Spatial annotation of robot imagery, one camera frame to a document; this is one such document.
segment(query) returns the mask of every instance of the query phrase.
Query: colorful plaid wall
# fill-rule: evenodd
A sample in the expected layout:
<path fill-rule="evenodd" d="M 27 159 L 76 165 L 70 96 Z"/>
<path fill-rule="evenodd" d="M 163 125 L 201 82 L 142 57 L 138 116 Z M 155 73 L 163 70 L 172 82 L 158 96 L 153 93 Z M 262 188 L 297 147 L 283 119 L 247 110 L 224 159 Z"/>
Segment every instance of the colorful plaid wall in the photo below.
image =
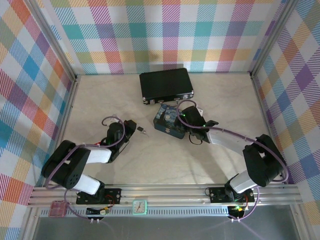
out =
<path fill-rule="evenodd" d="M 246 72 L 257 50 L 252 49 L 257 36 L 272 6 L 281 0 L 50 2 L 54 10 L 43 13 L 69 58 L 65 43 L 71 44 L 78 68 L 85 74 L 123 74 L 177 64 L 190 72 Z M 66 39 L 60 38 L 52 14 Z"/>
<path fill-rule="evenodd" d="M 320 1 L 300 0 L 255 80 L 320 239 Z"/>
<path fill-rule="evenodd" d="M 71 81 L 23 0 L 0 0 L 0 240 L 15 240 Z"/>
<path fill-rule="evenodd" d="M 251 72 L 253 70 L 255 64 L 257 63 L 257 60 L 258 60 L 258 58 L 260 56 L 260 53 L 261 53 L 262 49 L 264 49 L 264 47 L 265 47 L 265 45 L 266 45 L 266 43 L 267 43 L 267 41 L 269 39 L 270 34 L 274 30 L 274 27 L 277 25 L 277 21 L 278 21 L 280 15 L 281 15 L 281 13 L 283 12 L 287 1 L 288 0 L 281 0 L 281 3 L 279 5 L 275 15 L 273 16 L 272 21 L 271 21 L 267 31 L 265 32 L 263 38 L 262 38 L 262 41 L 261 41 L 261 43 L 259 45 L 258 50 L 255 52 L 255 55 L 254 55 L 253 60 L 252 60 L 252 62 L 250 64 L 250 67 L 249 67 L 249 72 Z"/>

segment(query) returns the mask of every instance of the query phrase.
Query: white floor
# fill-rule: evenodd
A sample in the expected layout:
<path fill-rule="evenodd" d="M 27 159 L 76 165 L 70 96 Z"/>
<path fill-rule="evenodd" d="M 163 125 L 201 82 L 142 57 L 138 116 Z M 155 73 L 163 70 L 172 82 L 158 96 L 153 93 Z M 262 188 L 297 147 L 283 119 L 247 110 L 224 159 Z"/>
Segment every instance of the white floor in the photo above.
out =
<path fill-rule="evenodd" d="M 206 121 L 253 138 L 267 132 L 249 75 L 199 73 L 190 78 L 193 100 L 204 110 Z M 64 139 L 99 142 L 108 129 L 101 120 L 113 114 L 147 131 L 148 136 L 136 131 L 113 163 L 85 167 L 85 174 L 105 184 L 224 184 L 246 169 L 244 159 L 224 147 L 193 145 L 187 135 L 181 140 L 155 130 L 159 108 L 143 104 L 137 74 L 83 76 Z"/>

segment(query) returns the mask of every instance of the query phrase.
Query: purple cable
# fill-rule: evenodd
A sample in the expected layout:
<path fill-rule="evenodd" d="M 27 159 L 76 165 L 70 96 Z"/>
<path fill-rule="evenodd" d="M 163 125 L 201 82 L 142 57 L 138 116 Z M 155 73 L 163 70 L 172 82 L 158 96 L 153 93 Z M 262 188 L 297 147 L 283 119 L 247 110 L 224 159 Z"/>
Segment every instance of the purple cable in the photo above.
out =
<path fill-rule="evenodd" d="M 89 220 L 89 221 L 91 222 L 91 219 L 89 219 L 89 218 L 86 217 L 86 216 L 81 216 L 81 215 L 79 215 L 78 213 L 76 213 L 76 212 L 71 208 L 70 204 L 69 204 L 68 201 L 67 201 L 67 192 L 68 192 L 68 191 L 69 191 L 69 189 L 67 189 L 67 190 L 64 192 L 64 202 L 66 203 L 67 208 L 70 210 L 70 212 L 72 212 L 72 213 L 73 213 L 75 216 L 77 216 L 78 218 L 81 218 L 81 219 L 84 219 L 84 220 Z M 112 228 L 107 222 L 100 220 L 99 223 L 103 223 L 104 225 L 107 225 L 108 228 L 111 229 L 113 235 L 115 235 L 115 231 L 113 230 L 113 228 Z"/>
<path fill-rule="evenodd" d="M 110 147 L 112 147 L 112 146 L 115 146 L 115 145 L 117 145 L 118 143 L 120 143 L 120 142 L 122 141 L 122 139 L 125 137 L 125 130 L 126 130 L 124 122 L 123 122 L 120 118 L 118 118 L 118 117 L 116 117 L 116 116 L 107 116 L 107 117 L 105 117 L 105 118 L 102 120 L 102 122 L 101 122 L 101 124 L 102 124 L 103 126 L 107 126 L 106 124 L 104 124 L 104 121 L 105 121 L 106 119 L 117 119 L 117 120 L 121 123 L 121 125 L 122 125 L 122 127 L 123 127 L 123 133 L 122 133 L 121 138 L 120 138 L 118 141 L 116 141 L 116 142 L 114 142 L 114 143 L 112 143 L 112 144 L 110 144 L 110 145 L 105 145 L 105 146 L 100 146 L 100 145 L 95 145 L 95 144 L 80 144 L 80 145 L 75 146 L 75 147 L 65 156 L 65 158 L 62 159 L 62 161 L 55 167 L 55 169 L 51 172 L 51 174 L 49 175 L 49 177 L 46 179 L 44 186 L 45 186 L 47 189 L 56 189 L 56 188 L 61 187 L 61 186 L 59 186 L 59 185 L 58 185 L 58 186 L 54 186 L 54 187 L 48 187 L 48 186 L 49 186 L 50 180 L 51 180 L 52 177 L 55 175 L 55 173 L 58 171 L 58 169 L 59 169 L 59 168 L 62 166 L 62 164 L 64 164 L 64 162 L 71 156 L 71 154 L 73 154 L 73 153 L 75 152 L 75 150 L 77 150 L 78 148 L 80 148 L 80 147 L 94 147 L 94 148 L 104 148 L 104 149 L 106 149 L 106 148 L 110 148 Z M 79 215 L 78 213 L 76 213 L 76 212 L 71 208 L 70 204 L 69 204 L 68 201 L 67 201 L 67 192 L 68 192 L 68 191 L 69 191 L 69 189 L 67 189 L 67 190 L 65 191 L 65 193 L 64 193 L 64 202 L 65 202 L 67 208 L 68 208 L 74 215 L 76 215 L 78 218 L 81 218 L 81 219 L 85 219 L 85 220 L 89 220 L 89 221 L 90 221 L 90 219 L 88 219 L 88 218 L 85 217 L 85 216 Z"/>
<path fill-rule="evenodd" d="M 179 113 L 179 107 L 182 103 L 184 102 L 191 102 L 194 104 L 194 106 L 196 107 L 197 106 L 197 103 L 195 101 L 192 101 L 192 100 L 189 100 L 189 99 L 185 99 L 185 100 L 182 100 L 177 106 L 176 106 L 176 115 L 177 115 L 177 118 L 180 120 L 180 122 L 184 125 L 186 125 L 187 127 L 189 128 L 192 128 L 192 129 L 212 129 L 212 130 L 218 130 L 218 131 L 221 131 L 221 132 L 226 132 L 227 134 L 230 134 L 230 135 L 233 135 L 233 136 L 236 136 L 238 138 L 241 138 L 241 139 L 244 139 L 244 140 L 248 140 L 249 142 L 252 142 L 254 144 L 257 144 L 258 146 L 262 147 L 263 149 L 267 150 L 280 164 L 281 164 L 281 167 L 283 168 L 284 170 L 284 173 L 285 173 L 285 177 L 283 177 L 283 179 L 281 180 L 273 180 L 273 182 L 275 183 L 283 183 L 285 181 L 288 180 L 289 178 L 289 173 L 288 173 L 288 169 L 286 167 L 286 165 L 282 162 L 282 160 L 270 149 L 268 148 L 267 146 L 263 145 L 262 143 L 252 139 L 252 138 L 249 138 L 249 137 L 246 137 L 244 135 L 241 135 L 240 133 L 237 133 L 237 132 L 234 132 L 234 131 L 231 131 L 231 130 L 228 130 L 228 129 L 223 129 L 223 128 L 220 128 L 220 127 L 214 127 L 214 126 L 193 126 L 193 125 L 190 125 L 188 123 L 186 123 L 185 121 L 183 121 L 180 117 L 180 113 Z"/>
<path fill-rule="evenodd" d="M 257 204 L 258 204 L 258 201 L 259 201 L 259 197 L 260 197 L 260 191 L 259 191 L 259 187 L 258 187 L 258 186 L 257 186 L 257 187 L 255 187 L 255 188 L 256 188 L 256 191 L 257 191 L 257 195 L 256 195 L 255 203 L 254 203 L 254 205 L 253 205 L 253 207 L 252 207 L 251 211 L 250 211 L 247 215 L 245 215 L 245 216 L 243 216 L 243 217 L 239 218 L 239 220 L 246 219 L 246 218 L 247 218 L 247 217 L 249 217 L 249 216 L 254 212 L 254 210 L 256 209 Z M 229 217 L 231 217 L 231 218 L 233 218 L 233 219 L 238 220 L 238 218 L 237 218 L 237 217 L 235 217 L 235 216 L 229 215 Z"/>
<path fill-rule="evenodd" d="M 107 117 L 105 117 L 105 118 L 102 120 L 102 122 L 101 122 L 101 124 L 102 124 L 103 126 L 106 126 L 106 124 L 104 124 L 104 121 L 105 121 L 106 119 L 117 119 L 117 120 L 121 123 L 121 125 L 122 125 L 122 127 L 123 127 L 123 133 L 122 133 L 121 138 L 120 138 L 118 141 L 116 141 L 116 142 L 114 142 L 114 143 L 112 143 L 112 144 L 110 144 L 110 145 L 106 145 L 106 146 L 100 146 L 100 145 L 95 145 L 95 144 L 80 144 L 80 145 L 75 146 L 75 147 L 65 156 L 65 158 L 62 159 L 61 162 L 59 162 L 59 164 L 55 167 L 55 169 L 51 172 L 51 174 L 49 175 L 49 177 L 46 179 L 44 186 L 45 186 L 47 189 L 56 189 L 56 188 L 59 188 L 59 187 L 60 187 L 59 185 L 58 185 L 58 186 L 54 186 L 54 187 L 49 187 L 49 182 L 51 181 L 51 179 L 52 179 L 52 177 L 55 175 L 55 173 L 58 171 L 58 169 L 65 163 L 65 161 L 68 160 L 68 158 L 69 158 L 69 157 L 75 152 L 75 150 L 77 150 L 78 148 L 80 148 L 80 147 L 93 147 L 93 148 L 104 148 L 104 149 L 107 149 L 107 148 L 110 148 L 110 147 L 113 147 L 113 146 L 117 145 L 118 143 L 120 143 L 120 142 L 122 141 L 122 139 L 125 137 L 125 130 L 126 130 L 124 122 L 123 122 L 120 118 L 118 118 L 118 117 L 116 117 L 116 116 L 107 116 Z"/>

